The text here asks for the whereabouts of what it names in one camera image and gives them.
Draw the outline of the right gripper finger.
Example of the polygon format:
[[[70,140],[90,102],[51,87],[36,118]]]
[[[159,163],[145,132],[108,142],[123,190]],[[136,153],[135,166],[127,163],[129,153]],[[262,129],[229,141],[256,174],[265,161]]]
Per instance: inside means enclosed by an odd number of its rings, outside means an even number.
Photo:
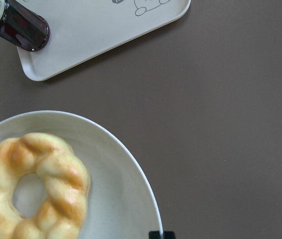
[[[150,231],[148,233],[149,239],[175,239],[175,233],[173,231]]]

